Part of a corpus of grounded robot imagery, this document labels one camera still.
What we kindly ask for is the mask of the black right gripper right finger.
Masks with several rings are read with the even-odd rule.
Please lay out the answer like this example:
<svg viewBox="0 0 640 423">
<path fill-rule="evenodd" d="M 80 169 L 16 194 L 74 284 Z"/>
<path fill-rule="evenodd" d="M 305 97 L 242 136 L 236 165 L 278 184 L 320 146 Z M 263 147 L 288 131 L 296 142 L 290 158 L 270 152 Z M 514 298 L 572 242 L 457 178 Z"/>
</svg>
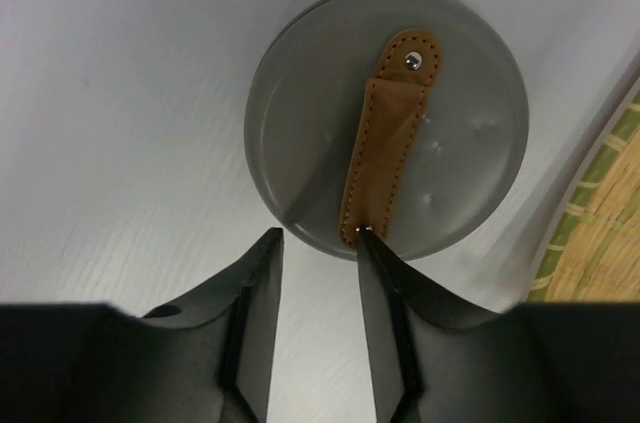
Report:
<svg viewBox="0 0 640 423">
<path fill-rule="evenodd" d="M 357 233 L 380 422 L 635 422 L 635 303 L 477 306 Z"/>
</svg>

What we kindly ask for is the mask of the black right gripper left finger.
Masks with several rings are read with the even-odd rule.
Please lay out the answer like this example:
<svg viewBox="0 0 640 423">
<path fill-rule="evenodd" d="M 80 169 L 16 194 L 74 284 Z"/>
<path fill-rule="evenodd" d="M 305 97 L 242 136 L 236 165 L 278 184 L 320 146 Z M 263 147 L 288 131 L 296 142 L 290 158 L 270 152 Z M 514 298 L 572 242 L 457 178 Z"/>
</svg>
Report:
<svg viewBox="0 0 640 423">
<path fill-rule="evenodd" d="M 263 422 L 284 235 L 135 317 L 106 303 L 1 308 L 5 422 Z"/>
</svg>

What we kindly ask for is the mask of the bamboo woven tray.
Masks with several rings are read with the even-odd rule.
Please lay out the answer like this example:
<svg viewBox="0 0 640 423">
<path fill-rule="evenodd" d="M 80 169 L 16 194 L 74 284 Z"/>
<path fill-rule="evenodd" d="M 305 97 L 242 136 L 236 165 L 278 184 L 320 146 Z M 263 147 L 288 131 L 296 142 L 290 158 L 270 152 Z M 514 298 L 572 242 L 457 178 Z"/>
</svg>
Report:
<svg viewBox="0 0 640 423">
<path fill-rule="evenodd" d="M 624 97 L 541 245 L 529 302 L 639 300 L 639 87 Z"/>
</svg>

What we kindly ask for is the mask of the grey canister lid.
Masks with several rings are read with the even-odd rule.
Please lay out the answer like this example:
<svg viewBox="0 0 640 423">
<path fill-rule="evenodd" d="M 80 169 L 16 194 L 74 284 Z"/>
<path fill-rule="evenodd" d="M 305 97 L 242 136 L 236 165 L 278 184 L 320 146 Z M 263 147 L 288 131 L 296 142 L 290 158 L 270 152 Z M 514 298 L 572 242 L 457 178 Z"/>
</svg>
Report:
<svg viewBox="0 0 640 423">
<path fill-rule="evenodd" d="M 247 100 L 250 174 L 309 246 L 353 259 L 367 227 L 415 260 L 496 210 L 529 108 L 497 32 L 458 0 L 322 0 L 262 58 Z"/>
</svg>

